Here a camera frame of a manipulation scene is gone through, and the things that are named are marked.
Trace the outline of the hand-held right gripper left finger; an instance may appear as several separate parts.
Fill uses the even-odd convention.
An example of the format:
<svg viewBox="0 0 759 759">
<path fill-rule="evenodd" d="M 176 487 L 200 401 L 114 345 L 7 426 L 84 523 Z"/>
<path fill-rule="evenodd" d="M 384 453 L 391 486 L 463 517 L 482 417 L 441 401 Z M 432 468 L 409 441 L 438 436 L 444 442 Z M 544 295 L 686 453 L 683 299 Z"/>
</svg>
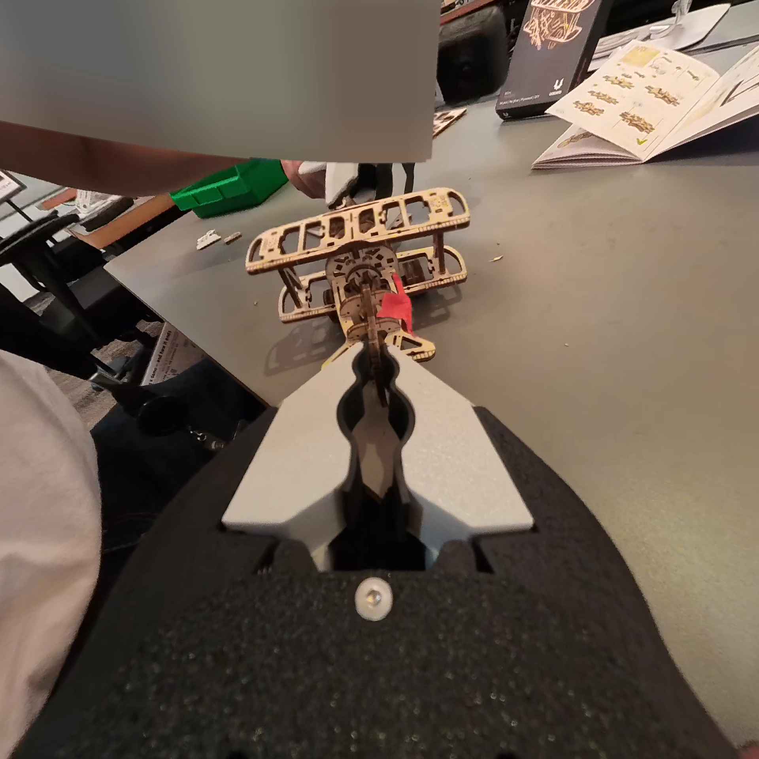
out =
<svg viewBox="0 0 759 759">
<path fill-rule="evenodd" d="M 350 347 L 281 403 L 222 518 L 230 531 L 301 542 L 319 571 L 331 568 L 329 544 L 346 526 L 339 490 L 351 443 L 337 410 L 360 353 Z"/>
</svg>

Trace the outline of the grey desk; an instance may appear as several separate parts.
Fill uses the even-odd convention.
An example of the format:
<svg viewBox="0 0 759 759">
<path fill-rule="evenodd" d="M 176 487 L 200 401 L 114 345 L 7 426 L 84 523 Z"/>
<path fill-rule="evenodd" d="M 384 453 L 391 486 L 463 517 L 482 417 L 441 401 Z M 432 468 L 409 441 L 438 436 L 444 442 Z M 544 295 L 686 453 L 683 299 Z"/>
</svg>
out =
<svg viewBox="0 0 759 759">
<path fill-rule="evenodd" d="M 757 739 L 757 119 L 642 166 L 532 172 L 565 129 L 492 102 L 416 187 L 468 201 L 469 275 L 415 307 L 426 368 L 593 511 L 669 651 L 736 744 Z"/>
</svg>

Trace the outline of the person's left hand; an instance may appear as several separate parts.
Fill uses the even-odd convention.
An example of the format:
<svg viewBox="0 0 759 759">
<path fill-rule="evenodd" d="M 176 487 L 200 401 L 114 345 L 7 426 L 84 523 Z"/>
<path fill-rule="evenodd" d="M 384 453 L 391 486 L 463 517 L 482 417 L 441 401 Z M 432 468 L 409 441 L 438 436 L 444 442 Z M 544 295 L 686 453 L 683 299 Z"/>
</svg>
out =
<svg viewBox="0 0 759 759">
<path fill-rule="evenodd" d="M 326 164 L 281 159 L 280 165 L 291 185 L 300 193 L 313 199 L 325 198 Z"/>
</svg>

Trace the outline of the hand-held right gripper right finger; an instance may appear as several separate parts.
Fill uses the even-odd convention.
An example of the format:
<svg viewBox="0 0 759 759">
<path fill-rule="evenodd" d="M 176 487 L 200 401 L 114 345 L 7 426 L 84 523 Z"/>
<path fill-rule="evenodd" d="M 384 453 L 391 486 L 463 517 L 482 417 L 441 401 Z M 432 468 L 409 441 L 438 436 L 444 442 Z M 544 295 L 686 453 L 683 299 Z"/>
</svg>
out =
<svg viewBox="0 0 759 759">
<path fill-rule="evenodd" d="M 531 530 L 534 518 L 474 406 L 398 348 L 386 355 L 393 485 L 425 561 L 450 541 Z"/>
</svg>

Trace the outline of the black model kit box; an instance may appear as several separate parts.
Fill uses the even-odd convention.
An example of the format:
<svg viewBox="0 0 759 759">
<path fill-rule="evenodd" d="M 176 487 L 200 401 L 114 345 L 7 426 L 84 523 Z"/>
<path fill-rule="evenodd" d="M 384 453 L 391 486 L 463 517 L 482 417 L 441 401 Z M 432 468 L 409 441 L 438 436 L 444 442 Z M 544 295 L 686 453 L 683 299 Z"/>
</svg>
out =
<svg viewBox="0 0 759 759">
<path fill-rule="evenodd" d="M 531 1 L 517 35 L 496 113 L 503 121 L 544 115 L 584 78 L 612 1 Z"/>
</svg>

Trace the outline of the wooden side desk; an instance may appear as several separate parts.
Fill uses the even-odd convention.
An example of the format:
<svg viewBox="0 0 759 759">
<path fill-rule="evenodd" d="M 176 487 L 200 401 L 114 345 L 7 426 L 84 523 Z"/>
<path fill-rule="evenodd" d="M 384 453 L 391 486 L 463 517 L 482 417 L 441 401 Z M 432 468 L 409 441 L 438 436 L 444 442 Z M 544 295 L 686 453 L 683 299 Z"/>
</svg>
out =
<svg viewBox="0 0 759 759">
<path fill-rule="evenodd" d="M 138 197 L 132 206 L 110 222 L 88 232 L 82 224 L 70 224 L 62 230 L 99 251 L 112 250 L 119 254 L 131 246 L 130 240 L 143 232 L 150 236 L 168 223 L 185 214 L 169 194 Z"/>
</svg>

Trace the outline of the printed paper sheet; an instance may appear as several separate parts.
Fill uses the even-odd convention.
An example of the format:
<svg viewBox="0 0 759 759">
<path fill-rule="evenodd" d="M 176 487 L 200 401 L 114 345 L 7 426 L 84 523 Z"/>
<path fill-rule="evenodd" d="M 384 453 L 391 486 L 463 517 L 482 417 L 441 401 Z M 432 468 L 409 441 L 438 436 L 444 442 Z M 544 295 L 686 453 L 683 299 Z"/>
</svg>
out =
<svg viewBox="0 0 759 759">
<path fill-rule="evenodd" d="M 155 385 L 175 378 L 202 361 L 206 355 L 170 323 L 164 323 L 141 381 Z"/>
</svg>

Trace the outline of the green plastic bin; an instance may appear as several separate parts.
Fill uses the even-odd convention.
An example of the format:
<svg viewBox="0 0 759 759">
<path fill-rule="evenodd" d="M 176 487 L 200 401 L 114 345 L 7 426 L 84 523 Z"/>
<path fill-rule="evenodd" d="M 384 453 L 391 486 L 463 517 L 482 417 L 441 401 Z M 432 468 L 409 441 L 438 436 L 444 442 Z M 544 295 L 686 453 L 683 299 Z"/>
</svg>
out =
<svg viewBox="0 0 759 759">
<path fill-rule="evenodd" d="M 251 159 L 170 194 L 176 207 L 201 219 L 246 210 L 264 203 L 288 183 L 277 159 Z"/>
</svg>

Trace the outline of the person's dark trousers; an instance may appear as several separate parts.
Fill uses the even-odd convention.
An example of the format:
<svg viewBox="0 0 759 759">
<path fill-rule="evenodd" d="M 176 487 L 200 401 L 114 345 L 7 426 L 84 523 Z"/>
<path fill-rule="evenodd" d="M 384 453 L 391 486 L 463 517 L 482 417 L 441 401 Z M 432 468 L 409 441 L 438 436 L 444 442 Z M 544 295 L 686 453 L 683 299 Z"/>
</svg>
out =
<svg viewBox="0 0 759 759">
<path fill-rule="evenodd" d="M 266 410 L 252 393 L 203 359 L 158 383 L 161 395 L 187 403 L 194 430 L 231 440 L 240 422 Z M 173 497 L 211 459 L 187 432 L 151 437 L 115 406 L 93 428 L 102 500 L 102 572 L 118 574 Z"/>
</svg>

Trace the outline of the white instruction booklet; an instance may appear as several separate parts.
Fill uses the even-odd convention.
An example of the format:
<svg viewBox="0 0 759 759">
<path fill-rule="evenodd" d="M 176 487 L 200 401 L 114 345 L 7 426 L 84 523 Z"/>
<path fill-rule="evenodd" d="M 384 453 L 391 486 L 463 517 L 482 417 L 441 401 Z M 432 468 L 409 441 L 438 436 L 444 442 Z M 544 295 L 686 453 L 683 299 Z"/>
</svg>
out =
<svg viewBox="0 0 759 759">
<path fill-rule="evenodd" d="M 547 109 L 567 129 L 534 170 L 638 166 L 754 118 L 758 47 L 724 74 L 654 42 L 631 42 Z"/>
</svg>

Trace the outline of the person's white shirt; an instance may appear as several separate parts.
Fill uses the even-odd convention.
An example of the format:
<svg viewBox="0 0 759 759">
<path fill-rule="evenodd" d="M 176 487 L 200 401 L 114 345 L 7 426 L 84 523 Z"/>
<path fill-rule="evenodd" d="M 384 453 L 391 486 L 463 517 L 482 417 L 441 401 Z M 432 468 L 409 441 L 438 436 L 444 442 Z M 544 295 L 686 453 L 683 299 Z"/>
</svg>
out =
<svg viewBox="0 0 759 759">
<path fill-rule="evenodd" d="M 59 676 L 100 571 L 96 448 L 43 366 L 1 353 L 1 756 Z"/>
</svg>

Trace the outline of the wooden model biplane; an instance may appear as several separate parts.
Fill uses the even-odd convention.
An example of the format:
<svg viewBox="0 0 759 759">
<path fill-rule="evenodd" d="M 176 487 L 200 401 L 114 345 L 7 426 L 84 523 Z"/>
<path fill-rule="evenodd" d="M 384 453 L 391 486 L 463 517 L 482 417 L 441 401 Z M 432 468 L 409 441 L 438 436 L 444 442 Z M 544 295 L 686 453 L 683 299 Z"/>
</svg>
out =
<svg viewBox="0 0 759 759">
<path fill-rule="evenodd" d="M 365 348 L 386 404 L 383 347 L 416 362 L 434 357 L 435 346 L 413 333 L 411 298 L 466 281 L 464 259 L 444 235 L 469 224 L 467 202 L 451 188 L 408 192 L 266 230 L 250 242 L 244 265 L 250 276 L 278 273 L 282 323 L 334 317 L 345 343 L 327 363 Z"/>
</svg>

